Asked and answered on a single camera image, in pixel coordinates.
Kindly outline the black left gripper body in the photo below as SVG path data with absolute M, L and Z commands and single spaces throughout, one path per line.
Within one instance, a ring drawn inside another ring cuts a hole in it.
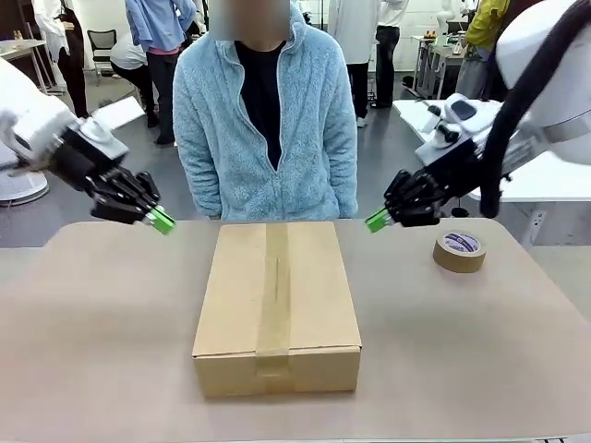
M 81 130 L 66 130 L 57 140 L 49 171 L 94 201 L 94 208 L 110 205 L 104 175 L 115 168 L 114 137 L 107 133 L 91 139 Z

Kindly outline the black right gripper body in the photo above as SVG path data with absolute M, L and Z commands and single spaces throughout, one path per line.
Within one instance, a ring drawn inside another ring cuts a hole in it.
M 415 172 L 414 178 L 421 186 L 415 226 L 437 225 L 440 208 L 467 193 L 467 169 L 462 162 L 437 161 Z

